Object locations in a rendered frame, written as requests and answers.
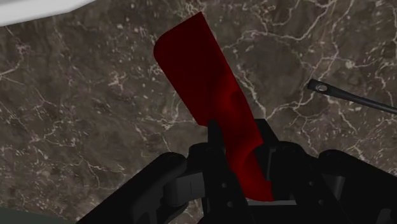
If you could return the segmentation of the dark red spatula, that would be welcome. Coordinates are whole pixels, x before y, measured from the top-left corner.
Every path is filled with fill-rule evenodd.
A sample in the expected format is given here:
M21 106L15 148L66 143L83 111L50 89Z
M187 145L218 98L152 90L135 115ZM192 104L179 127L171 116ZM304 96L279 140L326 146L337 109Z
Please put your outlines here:
M271 183L254 155L263 142L260 131L204 15L197 13L161 35L153 55L195 121L219 125L228 164L244 195L272 201Z

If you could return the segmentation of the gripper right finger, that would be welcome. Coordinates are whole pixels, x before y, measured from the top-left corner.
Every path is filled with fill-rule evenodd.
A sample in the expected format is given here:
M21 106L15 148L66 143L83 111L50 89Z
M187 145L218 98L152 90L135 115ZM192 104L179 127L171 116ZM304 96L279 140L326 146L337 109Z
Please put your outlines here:
M274 200L293 206L267 209L278 224L397 224L397 176L340 150L310 156L280 141L264 119L255 121L263 145L255 151Z

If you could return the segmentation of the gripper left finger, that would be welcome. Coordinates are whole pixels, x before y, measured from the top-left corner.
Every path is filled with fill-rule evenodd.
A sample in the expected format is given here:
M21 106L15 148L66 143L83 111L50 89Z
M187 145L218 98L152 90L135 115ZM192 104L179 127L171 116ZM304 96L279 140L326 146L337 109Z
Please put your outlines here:
M196 199L204 212L198 224L248 222L247 200L214 120L206 143L192 145L187 157L161 154L76 224L169 224Z

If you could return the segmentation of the white object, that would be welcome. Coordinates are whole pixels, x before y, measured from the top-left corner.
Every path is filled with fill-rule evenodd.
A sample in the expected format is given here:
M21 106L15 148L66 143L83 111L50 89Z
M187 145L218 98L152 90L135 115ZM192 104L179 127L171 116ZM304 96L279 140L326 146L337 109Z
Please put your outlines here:
M0 0L0 27L69 13L95 0Z

